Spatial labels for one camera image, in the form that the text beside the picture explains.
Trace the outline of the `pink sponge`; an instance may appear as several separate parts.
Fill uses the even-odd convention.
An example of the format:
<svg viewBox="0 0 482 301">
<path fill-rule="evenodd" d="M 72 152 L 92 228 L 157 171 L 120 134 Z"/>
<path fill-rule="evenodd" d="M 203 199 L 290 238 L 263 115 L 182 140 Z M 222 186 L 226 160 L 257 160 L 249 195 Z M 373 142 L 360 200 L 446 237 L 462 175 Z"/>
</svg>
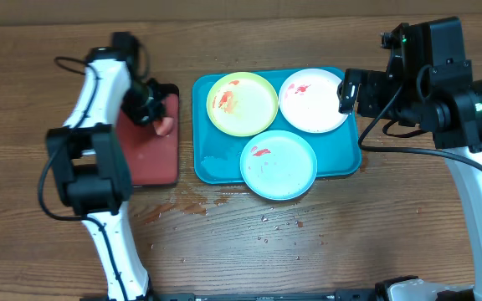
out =
<svg viewBox="0 0 482 301">
<path fill-rule="evenodd" d="M 173 117 L 166 116 L 160 120 L 153 121 L 152 125 L 157 135 L 168 136 L 175 125 L 175 119 Z"/>
</svg>

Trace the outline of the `yellow-green plate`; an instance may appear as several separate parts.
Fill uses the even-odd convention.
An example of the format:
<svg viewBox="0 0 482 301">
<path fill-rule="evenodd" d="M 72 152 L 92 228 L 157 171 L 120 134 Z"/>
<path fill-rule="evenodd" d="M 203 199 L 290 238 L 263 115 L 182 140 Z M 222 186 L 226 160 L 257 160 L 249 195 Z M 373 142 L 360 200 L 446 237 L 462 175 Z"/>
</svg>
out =
<svg viewBox="0 0 482 301">
<path fill-rule="evenodd" d="M 223 133 L 247 137 L 266 130 L 278 114 L 279 101 L 273 85 L 250 72 L 226 74 L 208 92 L 206 110 Z"/>
</svg>

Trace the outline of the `light blue plate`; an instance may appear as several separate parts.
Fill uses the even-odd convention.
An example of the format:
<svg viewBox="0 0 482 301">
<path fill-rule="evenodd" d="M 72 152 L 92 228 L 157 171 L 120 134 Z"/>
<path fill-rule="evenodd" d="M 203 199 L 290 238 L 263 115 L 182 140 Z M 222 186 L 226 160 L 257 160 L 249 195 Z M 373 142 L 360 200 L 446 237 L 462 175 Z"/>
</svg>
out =
<svg viewBox="0 0 482 301">
<path fill-rule="evenodd" d="M 307 192 L 315 181 L 317 158 L 311 145 L 286 130 L 269 130 L 252 138 L 240 156 L 245 184 L 272 201 L 288 201 Z"/>
</svg>

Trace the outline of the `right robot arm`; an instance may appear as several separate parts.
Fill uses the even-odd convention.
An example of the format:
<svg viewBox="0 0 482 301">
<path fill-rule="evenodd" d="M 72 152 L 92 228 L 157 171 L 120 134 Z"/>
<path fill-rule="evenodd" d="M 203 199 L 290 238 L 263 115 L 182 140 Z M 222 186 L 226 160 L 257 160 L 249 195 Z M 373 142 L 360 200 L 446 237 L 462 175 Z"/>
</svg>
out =
<svg viewBox="0 0 482 301">
<path fill-rule="evenodd" d="M 382 34 L 391 55 L 385 71 L 348 69 L 338 86 L 339 110 L 372 123 L 429 133 L 431 156 L 444 158 L 457 187 L 469 232 L 474 284 L 452 286 L 404 276 L 378 283 L 373 300 L 482 300 L 482 80 L 474 80 L 456 17 Z"/>
</svg>

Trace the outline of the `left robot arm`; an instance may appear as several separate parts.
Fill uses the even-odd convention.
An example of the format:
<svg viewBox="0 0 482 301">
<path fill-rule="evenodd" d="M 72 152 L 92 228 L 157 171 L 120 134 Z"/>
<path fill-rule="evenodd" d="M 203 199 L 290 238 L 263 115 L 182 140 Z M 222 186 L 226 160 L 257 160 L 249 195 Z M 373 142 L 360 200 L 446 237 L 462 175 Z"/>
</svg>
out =
<svg viewBox="0 0 482 301">
<path fill-rule="evenodd" d="M 151 300 L 151 278 L 136 250 L 128 217 L 130 168 L 115 132 L 120 114 L 161 134 L 172 126 L 167 100 L 179 94 L 139 70 L 144 46 L 129 32 L 114 32 L 108 47 L 81 60 L 84 86 L 69 118 L 48 130 L 48 160 L 38 180 L 38 203 L 62 222 L 82 223 L 105 272 L 108 300 Z"/>
</svg>

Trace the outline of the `black tray with pink water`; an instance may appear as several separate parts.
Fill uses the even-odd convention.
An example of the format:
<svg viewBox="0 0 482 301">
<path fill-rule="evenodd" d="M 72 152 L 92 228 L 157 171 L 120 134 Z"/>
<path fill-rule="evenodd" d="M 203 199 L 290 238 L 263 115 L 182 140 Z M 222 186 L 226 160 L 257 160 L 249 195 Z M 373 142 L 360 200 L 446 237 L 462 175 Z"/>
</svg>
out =
<svg viewBox="0 0 482 301">
<path fill-rule="evenodd" d="M 162 101 L 166 116 L 175 119 L 168 136 L 157 135 L 152 123 L 135 125 L 123 112 L 119 113 L 115 127 L 133 186 L 169 186 L 178 180 L 179 88 L 174 84 L 160 84 L 160 90 L 166 95 Z"/>
</svg>

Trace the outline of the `teal plastic tray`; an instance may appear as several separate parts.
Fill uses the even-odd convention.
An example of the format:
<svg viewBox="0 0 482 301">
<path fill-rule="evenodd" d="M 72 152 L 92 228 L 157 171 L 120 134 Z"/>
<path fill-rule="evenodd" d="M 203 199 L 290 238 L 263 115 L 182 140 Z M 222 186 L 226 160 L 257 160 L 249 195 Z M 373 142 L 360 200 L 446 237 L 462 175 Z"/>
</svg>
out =
<svg viewBox="0 0 482 301">
<path fill-rule="evenodd" d="M 240 170 L 240 156 L 249 141 L 248 137 L 223 133 L 208 117 L 208 93 L 222 77 L 222 74 L 206 74 L 197 79 L 192 87 L 194 171 L 202 181 L 212 185 L 244 181 Z M 282 114 L 277 114 L 269 129 L 287 130 L 305 139 L 316 154 L 318 178 L 348 176 L 362 163 L 354 115 L 349 115 L 337 129 L 322 134 L 298 130 Z"/>
</svg>

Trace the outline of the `white pink plate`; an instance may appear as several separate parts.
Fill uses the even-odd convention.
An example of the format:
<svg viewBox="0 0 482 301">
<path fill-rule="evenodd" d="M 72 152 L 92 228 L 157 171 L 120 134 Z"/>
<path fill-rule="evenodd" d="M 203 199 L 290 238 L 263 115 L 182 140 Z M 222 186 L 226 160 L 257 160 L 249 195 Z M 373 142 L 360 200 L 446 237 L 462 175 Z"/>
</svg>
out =
<svg viewBox="0 0 482 301">
<path fill-rule="evenodd" d="M 312 134 L 333 131 L 348 115 L 339 112 L 341 79 L 324 69 L 302 69 L 288 77 L 279 91 L 279 109 L 296 129 Z"/>
</svg>

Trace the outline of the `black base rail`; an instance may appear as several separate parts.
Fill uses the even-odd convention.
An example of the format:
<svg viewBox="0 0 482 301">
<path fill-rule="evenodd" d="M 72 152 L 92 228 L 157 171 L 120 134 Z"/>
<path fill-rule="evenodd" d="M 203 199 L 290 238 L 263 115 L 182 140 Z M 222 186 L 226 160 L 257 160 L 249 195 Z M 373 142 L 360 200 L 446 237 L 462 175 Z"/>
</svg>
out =
<svg viewBox="0 0 482 301">
<path fill-rule="evenodd" d="M 137 301 L 383 301 L 373 288 L 337 289 L 330 293 L 216 294 L 149 293 Z"/>
</svg>

